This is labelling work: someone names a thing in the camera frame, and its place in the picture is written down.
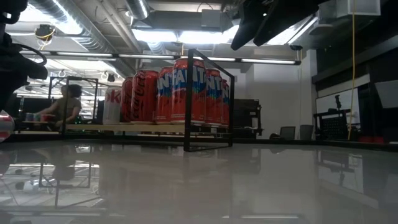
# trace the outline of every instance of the air duct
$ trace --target air duct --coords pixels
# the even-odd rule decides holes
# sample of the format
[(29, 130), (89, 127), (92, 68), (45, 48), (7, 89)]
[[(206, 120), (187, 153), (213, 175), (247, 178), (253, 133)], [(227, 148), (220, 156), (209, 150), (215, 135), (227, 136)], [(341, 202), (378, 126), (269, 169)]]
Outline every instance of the air duct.
[(150, 48), (150, 51), (153, 54), (159, 54), (159, 55), (168, 54), (166, 52), (166, 48), (164, 47), (164, 44), (162, 42), (148, 43), (148, 47)]
[[(82, 36), (72, 38), (89, 52), (116, 53), (115, 49), (94, 26), (89, 18), (71, 0), (29, 0), (29, 4), (43, 14), (50, 16), (56, 21), (56, 26), (75, 23), (82, 29)], [(120, 71), (125, 77), (134, 73), (134, 69), (121, 59), (105, 62)]]
[(134, 19), (143, 20), (149, 16), (150, 9), (145, 0), (126, 0), (126, 5)]

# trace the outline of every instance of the woman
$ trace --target woman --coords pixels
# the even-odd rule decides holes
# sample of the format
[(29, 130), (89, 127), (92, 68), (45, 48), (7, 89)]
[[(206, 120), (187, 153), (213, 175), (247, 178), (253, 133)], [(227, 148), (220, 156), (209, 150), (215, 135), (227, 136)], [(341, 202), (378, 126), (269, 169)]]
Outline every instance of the woman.
[(58, 99), (49, 108), (40, 111), (40, 114), (56, 114), (59, 121), (55, 123), (56, 127), (60, 127), (63, 123), (63, 115), (65, 112), (65, 101), (68, 100), (67, 106), (67, 124), (72, 123), (75, 118), (79, 115), (81, 110), (81, 103), (79, 98), (81, 96), (80, 85), (69, 85), (67, 92), (67, 86), (61, 87), (62, 98)]

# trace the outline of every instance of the white glossy floor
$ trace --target white glossy floor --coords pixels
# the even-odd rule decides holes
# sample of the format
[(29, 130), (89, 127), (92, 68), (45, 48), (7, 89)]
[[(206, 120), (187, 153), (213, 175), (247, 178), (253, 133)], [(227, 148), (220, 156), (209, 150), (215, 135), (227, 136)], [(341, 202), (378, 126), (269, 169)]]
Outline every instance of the white glossy floor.
[[(13, 215), (11, 223), (398, 221), (398, 154), (391, 152), (236, 144), (186, 153), (89, 142), (13, 148), (0, 156), (0, 218)], [(41, 161), (53, 185), (59, 171), (52, 164), (58, 170), (74, 164), (72, 176), (60, 182), (58, 199), (55, 189), (38, 186)], [(23, 189), (16, 189), (19, 182)]]

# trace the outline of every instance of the fluorescent light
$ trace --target fluorescent light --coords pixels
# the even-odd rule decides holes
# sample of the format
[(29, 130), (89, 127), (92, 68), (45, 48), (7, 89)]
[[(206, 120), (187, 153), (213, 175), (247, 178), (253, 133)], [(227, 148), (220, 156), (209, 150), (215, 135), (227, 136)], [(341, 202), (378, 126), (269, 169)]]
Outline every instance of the fluorescent light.
[(293, 36), (287, 43), (292, 44), (297, 38), (299, 38), (301, 35), (304, 34), (305, 31), (307, 31), (316, 21), (318, 20), (318, 17), (314, 17), (302, 30), (300, 30), (296, 35)]
[(297, 32), (310, 20), (310, 16), (306, 17), (305, 19), (301, 20), (300, 22), (290, 26), (280, 34), (276, 35), (274, 38), (269, 40), (267, 44), (269, 45), (284, 45), (286, 44), (291, 38), (293, 38)]
[(102, 60), (102, 61), (107, 61), (107, 62), (115, 62), (116, 58), (93, 58), (93, 57), (88, 57), (87, 60)]
[(81, 52), (58, 52), (61, 56), (86, 56), (86, 57), (112, 57), (112, 54), (81, 53)]
[(194, 59), (203, 60), (201, 57), (197, 57), (197, 56), (194, 56), (193, 58)]
[[(35, 52), (30, 51), (30, 50), (21, 50), (19, 52), (20, 54), (26, 54), (26, 55), (36, 55)], [(41, 51), (40, 53), (42, 53), (43, 55), (50, 55), (51, 53), (48, 51)]]
[(244, 59), (242, 58), (242, 62), (246, 63), (273, 63), (273, 64), (281, 64), (281, 65), (294, 65), (294, 61), (288, 60), (270, 60), (270, 59)]
[(174, 56), (170, 55), (129, 55), (120, 54), (121, 58), (144, 58), (144, 59), (174, 59)]
[(235, 37), (235, 34), (238, 31), (238, 29), (239, 25), (235, 25), (223, 32), (223, 38), (225, 43), (227, 43), (229, 39), (233, 39)]
[(132, 33), (137, 40), (154, 43), (154, 42), (175, 42), (177, 36), (172, 31), (159, 30), (137, 30), (133, 29)]
[(234, 62), (235, 58), (219, 58), (219, 57), (208, 57), (210, 60), (215, 62)]
[(27, 36), (27, 35), (35, 35), (35, 33), (31, 33), (31, 32), (25, 32), (25, 33), (19, 33), (19, 32), (7, 32), (9, 35), (11, 36)]
[(184, 31), (178, 40), (186, 44), (219, 44), (226, 42), (225, 37), (220, 32), (201, 31)]

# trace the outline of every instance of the red soda can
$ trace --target red soda can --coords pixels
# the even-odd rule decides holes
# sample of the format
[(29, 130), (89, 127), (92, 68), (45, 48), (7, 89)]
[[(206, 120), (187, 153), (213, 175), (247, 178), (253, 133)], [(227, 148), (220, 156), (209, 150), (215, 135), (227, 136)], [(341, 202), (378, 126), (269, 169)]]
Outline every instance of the red soda can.
[[(172, 83), (172, 114), (173, 124), (185, 122), (185, 102), (187, 100), (188, 59), (175, 61)], [(193, 123), (204, 123), (206, 116), (206, 77), (205, 64), (201, 60), (193, 59), (192, 76), (192, 114)]]
[(127, 77), (122, 84), (121, 116), (124, 123), (131, 121), (132, 79), (133, 77)]
[(170, 124), (173, 67), (164, 67), (157, 77), (156, 124)]
[(223, 115), (221, 119), (221, 124), (223, 126), (229, 125), (229, 85), (226, 80), (223, 79)]
[(206, 123), (221, 125), (223, 89), (220, 71), (212, 68), (206, 69)]
[(105, 92), (103, 124), (120, 123), (120, 95), (121, 88), (111, 86)]
[(132, 79), (131, 122), (152, 124), (156, 106), (156, 80), (158, 72), (138, 70)]

